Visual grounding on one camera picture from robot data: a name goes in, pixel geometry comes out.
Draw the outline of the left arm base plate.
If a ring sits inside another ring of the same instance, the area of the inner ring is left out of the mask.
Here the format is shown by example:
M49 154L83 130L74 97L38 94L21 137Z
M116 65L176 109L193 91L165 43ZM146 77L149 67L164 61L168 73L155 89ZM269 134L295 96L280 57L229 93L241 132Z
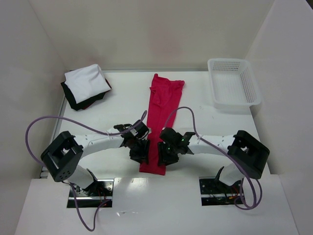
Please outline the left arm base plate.
M88 192L74 184L77 205L79 208L97 208L104 203L102 208L112 207L114 179L100 179L95 191Z

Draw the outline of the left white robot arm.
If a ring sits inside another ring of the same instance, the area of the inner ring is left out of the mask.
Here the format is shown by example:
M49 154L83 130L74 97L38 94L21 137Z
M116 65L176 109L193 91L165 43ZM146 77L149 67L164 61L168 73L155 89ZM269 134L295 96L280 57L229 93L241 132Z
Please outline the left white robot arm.
M64 131L41 154L41 160L55 182L68 181L91 195L100 187L99 181L89 169L79 165L80 160L103 150L126 147L130 149L131 160L147 162L149 132L141 120L133 125L115 125L102 134L72 135Z

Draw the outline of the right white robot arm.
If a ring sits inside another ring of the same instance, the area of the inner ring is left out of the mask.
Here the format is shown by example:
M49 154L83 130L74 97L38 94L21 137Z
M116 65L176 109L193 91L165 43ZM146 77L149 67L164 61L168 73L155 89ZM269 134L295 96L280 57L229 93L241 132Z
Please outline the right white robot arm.
M175 164L181 155L213 154L226 156L231 164L223 166L215 177L217 184L232 186L237 181L248 176L259 180L262 177L270 150L252 135L239 130L235 135L201 136L194 132L184 135L173 128L164 128L159 138L158 164Z

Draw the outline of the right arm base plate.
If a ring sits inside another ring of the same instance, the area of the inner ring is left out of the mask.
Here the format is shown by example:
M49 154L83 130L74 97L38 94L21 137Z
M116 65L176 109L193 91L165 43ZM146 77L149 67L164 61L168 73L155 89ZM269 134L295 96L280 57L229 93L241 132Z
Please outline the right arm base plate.
M223 183L216 184L214 177L199 178L202 206L234 205L235 202L242 205L240 198L241 182L237 181L232 186Z

